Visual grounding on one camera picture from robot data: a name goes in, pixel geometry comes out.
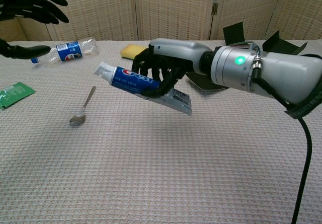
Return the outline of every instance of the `table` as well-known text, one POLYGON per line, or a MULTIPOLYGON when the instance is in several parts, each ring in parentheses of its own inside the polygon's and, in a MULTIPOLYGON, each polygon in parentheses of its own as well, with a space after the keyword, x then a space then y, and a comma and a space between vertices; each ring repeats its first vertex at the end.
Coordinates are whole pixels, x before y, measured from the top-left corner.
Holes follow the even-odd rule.
MULTIPOLYGON (((36 90, 0 111, 0 222, 290 223, 306 155, 299 122, 273 99, 202 91, 184 77, 188 117, 93 75, 102 60, 130 68, 119 52, 133 43, 148 45, 99 41, 97 55, 41 67, 0 56, 1 89, 36 90), (85 124, 70 126, 92 86, 85 124)), ((321 52, 322 40, 304 50, 321 52)), ((313 154, 298 223, 319 223, 322 106, 305 119, 313 154)))

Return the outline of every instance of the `black cable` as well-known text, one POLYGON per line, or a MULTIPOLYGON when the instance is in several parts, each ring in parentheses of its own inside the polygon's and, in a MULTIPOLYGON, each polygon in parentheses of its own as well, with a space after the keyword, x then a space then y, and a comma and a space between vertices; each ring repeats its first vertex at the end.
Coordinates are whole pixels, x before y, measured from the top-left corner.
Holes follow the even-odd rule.
POLYGON ((299 118, 298 121, 301 123, 301 125, 304 129, 304 132, 305 132, 305 136, 306 136, 306 140, 307 140, 307 151, 306 151, 306 160, 305 160, 305 165, 303 168, 301 183, 300 183, 300 187, 299 187, 298 193, 297 193, 297 199, 296 199, 295 209, 294 209, 293 218, 292 218, 292 224, 296 224, 298 212, 299 212, 300 205, 301 205, 303 190, 304 190, 304 186, 305 186, 305 181, 306 181, 306 177, 307 177, 307 173, 308 173, 308 168, 310 166, 311 156, 312 156, 312 139, 311 139, 310 131, 308 130, 308 127, 306 126, 306 123, 303 120, 303 118, 299 118))
MULTIPOLYGON (((262 89, 264 89, 268 94, 272 95, 279 103, 281 103, 286 109, 290 107, 290 105, 282 99, 277 92, 272 88, 267 81, 261 78, 262 74, 262 69, 260 68, 254 68, 252 72, 252 81, 253 83, 259 85, 262 89)), ((307 141, 307 151, 306 151, 306 159, 305 159, 305 164, 302 172, 302 177, 301 177, 301 182, 300 186, 298 188, 297 192, 297 199, 295 203, 295 208, 293 212, 293 218, 292 218, 292 224, 296 224, 297 221, 297 216, 299 213, 300 205, 301 205, 301 200, 302 200, 302 195, 305 187, 305 182, 306 182, 306 177, 308 173, 308 169, 310 166, 311 162, 311 156, 312 156, 312 139, 311 139, 311 134, 310 131, 308 130, 308 127, 303 120, 303 118, 299 118, 298 121, 301 123, 303 130, 305 132, 306 136, 306 141, 307 141)))

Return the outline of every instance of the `yellow sponge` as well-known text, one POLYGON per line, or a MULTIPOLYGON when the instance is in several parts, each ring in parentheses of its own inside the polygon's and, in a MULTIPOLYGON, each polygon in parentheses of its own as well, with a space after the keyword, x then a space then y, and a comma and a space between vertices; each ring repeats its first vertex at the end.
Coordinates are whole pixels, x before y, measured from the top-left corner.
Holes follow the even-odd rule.
POLYGON ((139 53, 143 50, 147 49, 147 47, 136 44, 129 44, 124 49, 121 50, 121 56, 123 58, 134 59, 139 53))

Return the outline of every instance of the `spoon handle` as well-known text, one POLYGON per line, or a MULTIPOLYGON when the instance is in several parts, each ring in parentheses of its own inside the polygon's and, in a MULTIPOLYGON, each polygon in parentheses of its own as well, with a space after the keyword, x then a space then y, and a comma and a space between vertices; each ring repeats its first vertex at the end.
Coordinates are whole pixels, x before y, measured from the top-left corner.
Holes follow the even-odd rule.
POLYGON ((95 89, 96 89, 96 86, 93 86, 92 89, 91 89, 91 92, 90 92, 89 96, 87 97, 86 102, 85 102, 85 104, 83 106, 83 111, 85 110, 85 107, 87 106, 87 103, 90 101, 92 95, 94 94, 95 89))

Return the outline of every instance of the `metal spoon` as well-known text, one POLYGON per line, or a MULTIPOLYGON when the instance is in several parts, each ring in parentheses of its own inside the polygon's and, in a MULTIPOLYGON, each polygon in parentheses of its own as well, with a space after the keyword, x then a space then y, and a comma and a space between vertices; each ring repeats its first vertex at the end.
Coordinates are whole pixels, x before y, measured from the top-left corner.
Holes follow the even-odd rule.
POLYGON ((78 112, 75 116, 73 116, 69 120, 70 125, 76 126, 76 125, 81 125, 81 124, 83 124, 85 122, 85 120, 86 120, 86 116, 85 116, 85 113, 84 113, 85 107, 87 106, 87 103, 90 101, 95 89, 96 89, 96 87, 93 86, 89 96, 86 99, 86 102, 85 102, 82 110, 80 112, 78 112))

